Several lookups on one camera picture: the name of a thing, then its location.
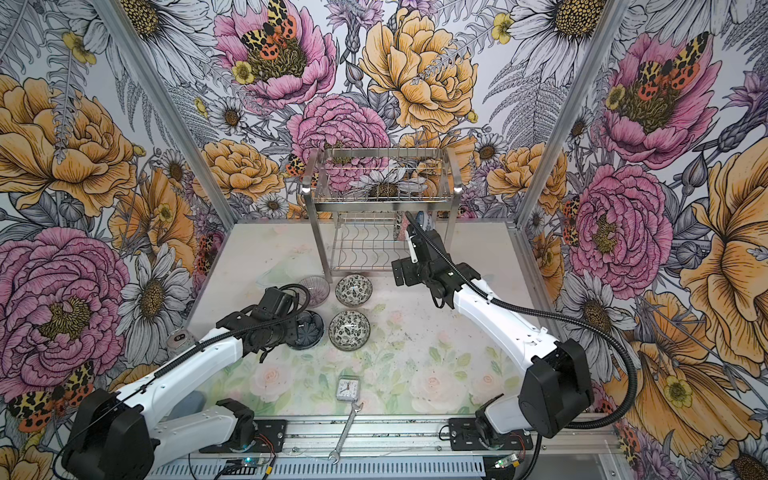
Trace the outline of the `dark blue petal bowl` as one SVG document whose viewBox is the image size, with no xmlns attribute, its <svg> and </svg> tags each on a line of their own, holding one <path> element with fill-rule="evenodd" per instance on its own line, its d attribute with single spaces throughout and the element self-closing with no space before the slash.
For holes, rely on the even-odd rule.
<svg viewBox="0 0 768 480">
<path fill-rule="evenodd" d="M 307 350 L 316 346 L 323 338 L 324 321 L 320 314 L 305 310 L 288 322 L 285 334 L 286 345 L 294 350 Z"/>
</svg>

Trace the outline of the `blue floral bowl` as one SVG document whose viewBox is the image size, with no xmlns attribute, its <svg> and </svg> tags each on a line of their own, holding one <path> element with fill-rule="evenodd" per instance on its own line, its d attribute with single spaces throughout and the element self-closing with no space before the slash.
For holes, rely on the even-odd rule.
<svg viewBox="0 0 768 480">
<path fill-rule="evenodd" d="M 415 223 L 418 224 L 423 231 L 430 231 L 433 229 L 431 215 L 426 211 L 419 211 L 416 213 Z"/>
</svg>

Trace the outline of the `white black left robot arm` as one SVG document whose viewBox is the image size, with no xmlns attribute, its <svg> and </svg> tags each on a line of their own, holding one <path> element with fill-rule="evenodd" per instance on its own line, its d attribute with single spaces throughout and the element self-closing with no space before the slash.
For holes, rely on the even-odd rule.
<svg viewBox="0 0 768 480">
<path fill-rule="evenodd" d="M 96 389 L 80 404 L 56 477 L 144 479 L 154 469 L 212 445 L 245 451 L 257 434 L 253 411 L 224 399 L 201 412 L 170 413 L 200 385 L 253 352 L 269 353 L 309 305 L 300 284 L 269 287 L 261 300 L 216 323 L 181 354 L 114 392 Z"/>
</svg>

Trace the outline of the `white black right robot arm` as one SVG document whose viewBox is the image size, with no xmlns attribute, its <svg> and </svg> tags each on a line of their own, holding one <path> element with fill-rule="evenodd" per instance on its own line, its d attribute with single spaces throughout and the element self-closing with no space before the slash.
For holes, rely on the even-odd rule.
<svg viewBox="0 0 768 480">
<path fill-rule="evenodd" d="M 583 348 L 530 323 L 521 307 L 503 306 L 475 269 L 452 262 L 436 231 L 409 224 L 407 235 L 409 255 L 392 262 L 395 284 L 426 286 L 436 307 L 470 319 L 524 373 L 518 394 L 500 395 L 476 411 L 480 439 L 490 446 L 513 431 L 552 438 L 569 428 L 594 401 Z"/>
</svg>

